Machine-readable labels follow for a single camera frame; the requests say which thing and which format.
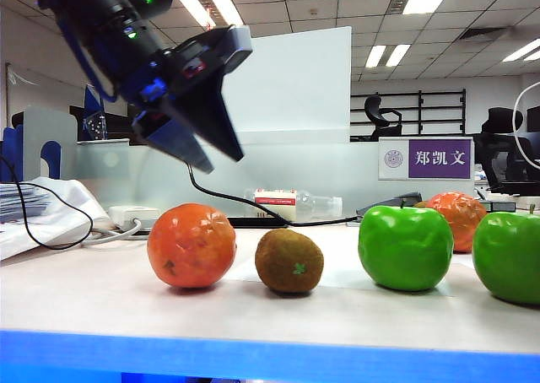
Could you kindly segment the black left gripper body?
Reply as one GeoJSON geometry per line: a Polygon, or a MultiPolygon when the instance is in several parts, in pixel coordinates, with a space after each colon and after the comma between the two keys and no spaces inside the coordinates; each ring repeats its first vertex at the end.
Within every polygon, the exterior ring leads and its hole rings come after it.
{"type": "Polygon", "coordinates": [[[189,81],[222,77],[236,69],[236,27],[225,26],[165,48],[147,30],[127,38],[126,100],[137,116],[168,116],[182,124],[170,103],[171,89],[189,81]]]}

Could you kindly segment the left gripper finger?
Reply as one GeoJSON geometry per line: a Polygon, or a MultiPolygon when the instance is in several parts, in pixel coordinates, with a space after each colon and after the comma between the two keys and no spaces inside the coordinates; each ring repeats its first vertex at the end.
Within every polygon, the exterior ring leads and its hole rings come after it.
{"type": "Polygon", "coordinates": [[[137,116],[132,129],[148,146],[205,173],[213,171],[213,165],[193,133],[168,116],[137,116]]]}
{"type": "Polygon", "coordinates": [[[222,95],[222,77],[189,81],[171,89],[170,103],[178,120],[234,161],[244,157],[222,95]]]}

